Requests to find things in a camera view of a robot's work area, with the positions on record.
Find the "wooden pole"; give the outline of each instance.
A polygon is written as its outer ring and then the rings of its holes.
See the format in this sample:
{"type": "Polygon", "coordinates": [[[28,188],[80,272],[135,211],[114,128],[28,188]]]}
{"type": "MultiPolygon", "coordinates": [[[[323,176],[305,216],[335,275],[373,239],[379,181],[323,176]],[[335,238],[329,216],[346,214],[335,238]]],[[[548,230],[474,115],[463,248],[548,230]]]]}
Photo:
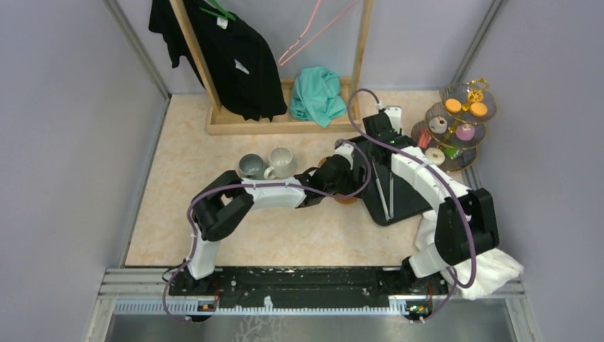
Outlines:
{"type": "Polygon", "coordinates": [[[204,82],[204,86],[208,93],[210,103],[214,109],[214,113],[220,113],[222,103],[220,103],[220,98],[218,98],[218,93],[216,92],[216,87],[214,87],[212,75],[210,75],[207,68],[206,60],[204,58],[204,54],[202,53],[202,48],[199,45],[197,36],[195,36],[195,32],[193,31],[193,26],[191,25],[191,21],[187,15],[187,9],[184,7],[182,0],[170,0],[170,4],[172,5],[172,9],[174,9],[174,14],[176,14],[176,19],[178,20],[178,24],[182,34],[184,35],[184,39],[189,46],[193,61],[197,67],[197,71],[202,77],[202,81],[204,82]]]}
{"type": "Polygon", "coordinates": [[[369,22],[371,21],[372,10],[373,0],[365,0],[363,2],[363,12],[360,17],[359,37],[357,40],[357,51],[355,54],[353,80],[350,84],[350,92],[358,88],[360,69],[363,64],[363,55],[365,54],[365,43],[367,42],[367,33],[369,32],[369,22]]]}

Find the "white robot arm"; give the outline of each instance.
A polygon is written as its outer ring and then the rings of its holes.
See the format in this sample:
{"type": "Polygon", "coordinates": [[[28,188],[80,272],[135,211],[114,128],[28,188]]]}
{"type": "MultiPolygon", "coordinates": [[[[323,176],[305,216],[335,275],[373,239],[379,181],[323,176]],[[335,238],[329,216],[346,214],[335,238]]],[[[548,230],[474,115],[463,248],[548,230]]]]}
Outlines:
{"type": "MultiPolygon", "coordinates": [[[[375,153],[372,153],[371,157],[375,162],[389,167],[394,175],[411,184],[427,200],[432,210],[423,214],[420,224],[436,226],[434,244],[402,261],[402,277],[412,287],[418,280],[469,258],[469,245],[460,215],[455,209],[450,193],[426,169],[427,165],[439,173],[454,195],[459,198],[471,227],[477,254],[496,247],[499,236],[491,195],[484,189],[471,190],[431,165],[421,149],[415,147],[408,137],[400,134],[400,128],[392,128],[391,122],[396,120],[391,119],[388,112],[380,112],[365,118],[368,134],[394,144],[397,149],[421,160],[422,164],[385,149],[374,150],[375,153]]],[[[318,169],[306,170],[287,180],[245,180],[241,179],[235,171],[227,171],[217,178],[202,193],[225,185],[248,184],[249,187],[218,192],[192,206],[193,220],[198,229],[194,242],[194,256],[187,265],[192,277],[202,279],[214,271],[220,241],[235,230],[248,211],[271,207],[310,207],[319,204],[324,198],[323,195],[301,189],[301,186],[331,194],[350,193],[359,188],[364,174],[359,174],[358,167],[353,167],[354,152],[351,145],[341,145],[318,169]],[[286,183],[299,187],[259,186],[266,183],[286,183]],[[224,204],[222,195],[232,198],[232,201],[224,204]]]]}

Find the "green cloth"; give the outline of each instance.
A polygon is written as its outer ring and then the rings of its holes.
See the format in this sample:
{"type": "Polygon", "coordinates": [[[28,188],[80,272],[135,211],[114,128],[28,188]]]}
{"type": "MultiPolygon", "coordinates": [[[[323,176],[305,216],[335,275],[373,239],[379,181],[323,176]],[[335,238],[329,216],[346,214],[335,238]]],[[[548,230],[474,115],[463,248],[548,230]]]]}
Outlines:
{"type": "Polygon", "coordinates": [[[322,66],[303,69],[293,83],[289,111],[298,120],[327,127],[331,120],[346,113],[340,97],[340,76],[322,66]]]}

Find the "black shirt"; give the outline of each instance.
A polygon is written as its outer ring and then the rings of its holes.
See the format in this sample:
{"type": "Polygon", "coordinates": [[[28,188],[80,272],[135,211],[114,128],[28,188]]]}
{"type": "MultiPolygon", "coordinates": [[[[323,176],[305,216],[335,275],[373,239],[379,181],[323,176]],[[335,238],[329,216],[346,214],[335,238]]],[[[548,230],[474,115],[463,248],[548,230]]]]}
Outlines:
{"type": "MultiPolygon", "coordinates": [[[[287,105],[277,65],[260,33],[235,14],[236,20],[228,20],[223,29],[217,25],[217,17],[200,9],[219,13],[203,0],[184,0],[184,7],[222,105],[246,119],[285,114],[287,105]]],[[[153,0],[149,30],[163,35],[173,68],[178,67],[180,56],[185,56],[202,82],[170,0],[153,0]]]]}

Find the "shirt tag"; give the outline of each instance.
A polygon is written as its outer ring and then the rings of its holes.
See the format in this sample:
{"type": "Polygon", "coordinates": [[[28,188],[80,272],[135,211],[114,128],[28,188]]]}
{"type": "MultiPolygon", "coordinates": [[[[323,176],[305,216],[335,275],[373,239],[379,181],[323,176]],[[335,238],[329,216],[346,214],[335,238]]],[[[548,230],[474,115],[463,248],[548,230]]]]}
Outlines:
{"type": "Polygon", "coordinates": [[[216,18],[216,25],[223,30],[227,29],[227,25],[229,25],[229,21],[224,18],[216,18]]]}
{"type": "Polygon", "coordinates": [[[245,72],[246,74],[249,75],[249,71],[238,60],[235,60],[235,68],[238,68],[239,70],[241,70],[241,71],[243,71],[243,72],[245,72]]]}

